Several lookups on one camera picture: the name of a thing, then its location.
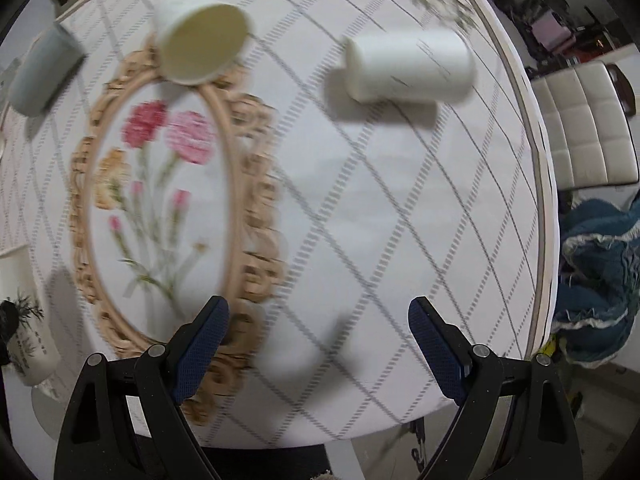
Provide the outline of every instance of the carved wooden frame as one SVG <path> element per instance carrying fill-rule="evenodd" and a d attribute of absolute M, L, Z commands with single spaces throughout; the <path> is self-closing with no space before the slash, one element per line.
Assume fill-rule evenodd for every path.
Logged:
<path fill-rule="evenodd" d="M 214 411 L 215 395 L 232 395 L 241 387 L 241 369 L 249 365 L 262 326 L 254 303 L 267 299 L 284 273 L 278 259 L 278 235 L 272 229 L 276 186 L 268 175 L 273 135 L 271 108 L 239 90 L 245 73 L 242 66 L 234 65 L 215 81 L 196 88 L 218 122 L 228 165 L 231 216 L 222 290 L 230 307 L 229 329 L 198 393 L 182 405 L 185 414 L 197 424 L 205 423 Z M 90 134 L 81 140 L 71 161 L 69 223 L 76 285 L 94 305 L 102 336 L 121 358 L 138 356 L 156 341 L 129 324 L 111 302 L 94 270 L 85 214 L 91 205 L 90 171 L 97 162 L 102 137 L 119 108 L 144 85 L 161 79 L 153 38 L 148 38 L 143 49 L 129 54 L 116 77 L 104 86 L 90 113 Z"/>

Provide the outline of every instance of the black device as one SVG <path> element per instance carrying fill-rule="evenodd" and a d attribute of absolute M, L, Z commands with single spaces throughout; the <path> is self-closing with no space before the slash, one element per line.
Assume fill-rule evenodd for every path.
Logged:
<path fill-rule="evenodd" d="M 538 354 L 524 362 L 472 345 L 457 327 L 444 323 L 426 298 L 411 302 L 408 320 L 438 386 L 460 407 L 420 480 L 468 478 L 500 396 L 513 396 L 513 402 L 487 478 L 582 479 L 574 421 L 547 356 Z M 120 361 L 89 356 L 66 411 L 55 480 L 149 478 L 140 461 L 126 396 L 140 398 L 169 478 L 220 480 L 179 405 L 196 393 L 227 324 L 228 304 L 214 296 L 167 345 L 153 345 L 138 358 Z"/>

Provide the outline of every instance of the orange flower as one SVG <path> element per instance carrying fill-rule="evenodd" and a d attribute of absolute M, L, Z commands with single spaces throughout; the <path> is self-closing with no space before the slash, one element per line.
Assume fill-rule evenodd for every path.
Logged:
<path fill-rule="evenodd" d="M 111 148 L 100 161 L 94 178 L 94 204 L 100 209 L 116 209 L 122 205 L 122 189 L 131 175 L 125 162 L 127 153 Z"/>

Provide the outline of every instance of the blue cloth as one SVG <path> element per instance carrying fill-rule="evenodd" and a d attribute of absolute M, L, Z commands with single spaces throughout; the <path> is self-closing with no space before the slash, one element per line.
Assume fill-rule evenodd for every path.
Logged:
<path fill-rule="evenodd" d="M 638 313 L 640 201 L 620 211 L 587 200 L 560 222 L 573 269 L 558 285 L 553 331 L 569 361 L 597 366 L 624 346 Z"/>

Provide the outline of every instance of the cup rim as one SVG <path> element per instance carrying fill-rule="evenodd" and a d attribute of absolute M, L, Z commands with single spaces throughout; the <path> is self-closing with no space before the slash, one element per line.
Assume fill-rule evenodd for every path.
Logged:
<path fill-rule="evenodd" d="M 191 19 L 197 13 L 202 12 L 203 10 L 214 9 L 217 7 L 229 7 L 237 11 L 239 16 L 242 17 L 242 25 L 244 27 L 244 38 L 242 40 L 242 44 L 244 44 L 244 42 L 246 41 L 246 38 L 251 33 L 251 22 L 249 19 L 249 15 L 240 7 L 234 4 L 221 2 L 219 0 L 209 0 L 209 1 L 203 0 L 199 3 L 194 4 L 194 6 L 191 9 L 189 9 L 188 12 L 183 13 L 179 19 L 174 20 L 170 25 L 168 25 L 167 28 L 162 30 L 160 34 L 156 34 L 156 47 L 158 49 L 158 54 L 160 55 L 160 58 L 162 59 L 162 54 L 163 54 L 162 51 L 165 49 L 169 40 L 171 39 L 171 37 L 179 27 L 181 27 L 187 20 Z M 159 65 L 159 71 L 168 81 L 172 81 L 174 83 L 185 85 L 185 86 L 197 86 L 197 85 L 201 85 L 214 80 L 217 75 L 224 72 L 224 70 L 229 66 L 230 63 L 233 62 L 233 60 L 236 58 L 237 55 L 238 53 L 236 52 L 235 54 L 229 56 L 227 59 L 223 60 L 215 70 L 212 70 L 211 72 L 203 74 L 202 76 L 194 77 L 190 79 L 181 78 L 180 76 L 174 76 L 171 73 L 167 72 L 166 67 L 163 66 L 164 64 L 162 62 Z"/>

